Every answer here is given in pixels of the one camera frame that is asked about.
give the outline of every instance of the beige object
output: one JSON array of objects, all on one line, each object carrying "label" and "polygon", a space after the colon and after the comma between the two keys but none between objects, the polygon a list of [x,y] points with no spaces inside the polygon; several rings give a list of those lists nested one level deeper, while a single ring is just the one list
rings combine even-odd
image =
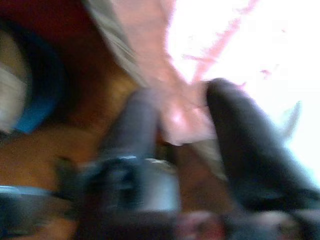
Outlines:
[{"label": "beige object", "polygon": [[27,99],[28,64],[13,37],[0,31],[0,131],[9,133]]},{"label": "beige object", "polygon": [[136,64],[136,56],[128,44],[127,37],[119,23],[111,1],[85,0],[87,10],[104,37],[105,43],[113,51],[118,64],[140,85],[146,86],[140,69]]}]

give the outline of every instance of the dark object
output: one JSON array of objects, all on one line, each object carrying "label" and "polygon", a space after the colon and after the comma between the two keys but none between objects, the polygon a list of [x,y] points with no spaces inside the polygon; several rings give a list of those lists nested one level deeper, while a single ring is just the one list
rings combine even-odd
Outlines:
[{"label": "dark object", "polygon": [[169,240],[180,210],[177,176],[155,162],[158,110],[151,90],[134,93],[86,177],[75,239]]},{"label": "dark object", "polygon": [[33,234],[37,224],[64,204],[41,188],[0,186],[0,239]]},{"label": "dark object", "polygon": [[231,192],[247,209],[318,208],[319,189],[269,117],[233,83],[214,79],[207,102]]}]

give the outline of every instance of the blue object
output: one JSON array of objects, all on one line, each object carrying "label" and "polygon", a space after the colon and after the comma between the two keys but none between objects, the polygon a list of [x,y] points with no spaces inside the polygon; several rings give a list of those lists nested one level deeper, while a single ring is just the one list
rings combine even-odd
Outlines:
[{"label": "blue object", "polygon": [[31,99],[14,127],[24,133],[35,130],[55,109],[65,88],[65,71],[53,48],[35,33],[7,22],[24,51],[31,69]]}]

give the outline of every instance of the brown floor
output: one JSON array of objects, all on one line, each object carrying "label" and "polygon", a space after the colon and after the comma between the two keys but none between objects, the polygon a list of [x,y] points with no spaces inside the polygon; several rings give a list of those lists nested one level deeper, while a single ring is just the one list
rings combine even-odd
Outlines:
[{"label": "brown floor", "polygon": [[[79,93],[76,107],[68,113],[68,121],[47,123],[0,148],[0,185],[56,190],[57,157],[68,157],[79,165],[94,159],[101,138],[137,88],[116,65],[95,29],[56,48]],[[225,183],[188,146],[178,147],[177,153],[184,211],[229,211],[233,203]],[[75,225],[59,218],[32,238],[19,239],[68,239]]]}]

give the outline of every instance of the black object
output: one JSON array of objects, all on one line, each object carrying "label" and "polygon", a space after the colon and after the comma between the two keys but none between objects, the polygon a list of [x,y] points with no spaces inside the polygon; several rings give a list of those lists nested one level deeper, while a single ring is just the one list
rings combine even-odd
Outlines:
[{"label": "black object", "polygon": [[153,91],[141,89],[129,98],[87,172],[75,239],[174,238],[177,176],[146,160],[155,154],[158,119]]},{"label": "black object", "polygon": [[207,103],[235,198],[247,209],[318,208],[319,189],[269,117],[235,84],[214,79]]}]

